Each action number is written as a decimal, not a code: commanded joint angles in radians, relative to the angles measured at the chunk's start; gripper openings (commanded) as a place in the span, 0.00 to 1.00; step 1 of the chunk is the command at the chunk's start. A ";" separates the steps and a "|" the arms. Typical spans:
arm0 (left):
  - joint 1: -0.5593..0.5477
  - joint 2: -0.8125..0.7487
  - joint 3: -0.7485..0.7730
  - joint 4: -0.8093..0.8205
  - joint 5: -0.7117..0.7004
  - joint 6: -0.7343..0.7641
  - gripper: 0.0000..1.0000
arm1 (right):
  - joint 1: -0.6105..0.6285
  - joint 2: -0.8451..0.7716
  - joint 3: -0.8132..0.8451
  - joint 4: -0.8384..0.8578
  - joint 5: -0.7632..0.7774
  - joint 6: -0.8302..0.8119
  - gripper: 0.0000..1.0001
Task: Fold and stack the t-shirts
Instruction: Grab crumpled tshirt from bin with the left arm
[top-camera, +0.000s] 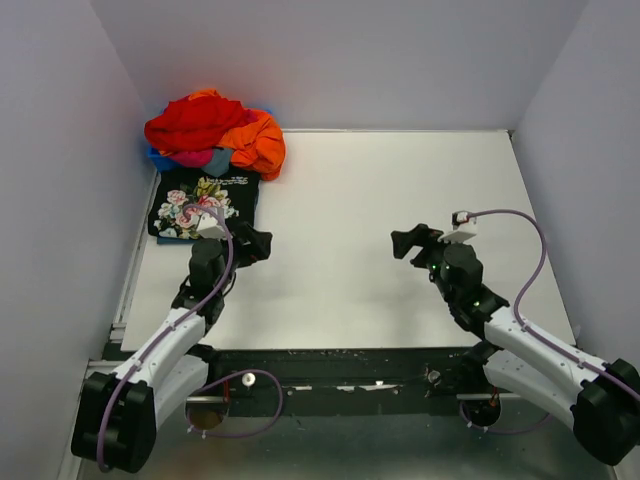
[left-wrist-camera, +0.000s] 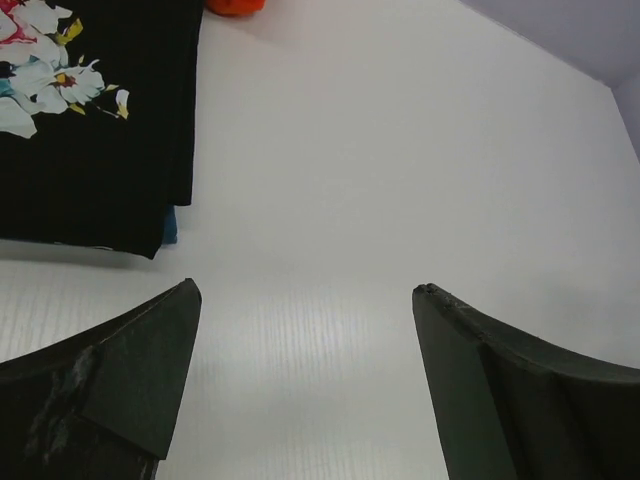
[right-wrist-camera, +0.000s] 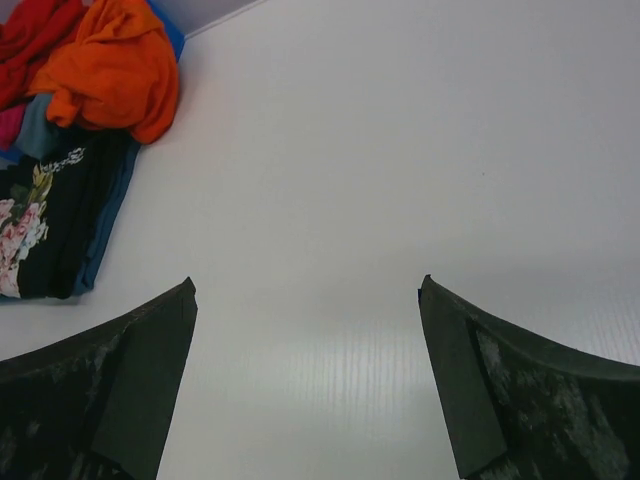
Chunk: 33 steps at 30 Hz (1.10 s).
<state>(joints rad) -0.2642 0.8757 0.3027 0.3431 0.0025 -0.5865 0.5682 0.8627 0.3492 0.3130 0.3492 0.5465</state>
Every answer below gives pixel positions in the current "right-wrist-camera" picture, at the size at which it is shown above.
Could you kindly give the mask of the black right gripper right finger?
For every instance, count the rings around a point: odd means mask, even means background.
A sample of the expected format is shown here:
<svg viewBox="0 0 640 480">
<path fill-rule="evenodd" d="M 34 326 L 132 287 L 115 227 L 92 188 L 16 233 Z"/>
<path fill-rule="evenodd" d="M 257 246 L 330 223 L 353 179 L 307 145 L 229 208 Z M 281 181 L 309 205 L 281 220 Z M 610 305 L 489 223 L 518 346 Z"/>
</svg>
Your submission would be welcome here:
<svg viewBox="0 0 640 480">
<path fill-rule="evenodd" d="M 638 367 L 502 320 L 431 277 L 418 303 L 460 478 L 638 478 Z"/>
</svg>

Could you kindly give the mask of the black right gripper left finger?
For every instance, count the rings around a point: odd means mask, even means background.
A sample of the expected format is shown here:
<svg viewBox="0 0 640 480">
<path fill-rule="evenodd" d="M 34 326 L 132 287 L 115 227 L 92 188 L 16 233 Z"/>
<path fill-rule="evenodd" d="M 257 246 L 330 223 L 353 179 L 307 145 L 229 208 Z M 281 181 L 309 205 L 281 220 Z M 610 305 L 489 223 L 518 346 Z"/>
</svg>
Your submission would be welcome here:
<svg viewBox="0 0 640 480">
<path fill-rule="evenodd" d="M 191 279 L 1 363 L 4 479 L 154 479 L 197 318 Z"/>
</svg>

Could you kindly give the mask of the orange t-shirt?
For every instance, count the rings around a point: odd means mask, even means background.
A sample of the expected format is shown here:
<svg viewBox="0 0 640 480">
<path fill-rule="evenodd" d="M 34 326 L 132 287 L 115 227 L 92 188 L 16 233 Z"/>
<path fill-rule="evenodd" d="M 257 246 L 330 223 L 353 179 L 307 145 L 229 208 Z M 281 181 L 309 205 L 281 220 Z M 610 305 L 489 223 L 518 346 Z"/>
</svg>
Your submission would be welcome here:
<svg viewBox="0 0 640 480">
<path fill-rule="evenodd" d="M 151 144 L 173 124 L 179 90 L 174 50 L 149 3 L 96 1 L 27 94 L 50 94 L 46 117 L 60 127 L 124 129 Z"/>
</svg>

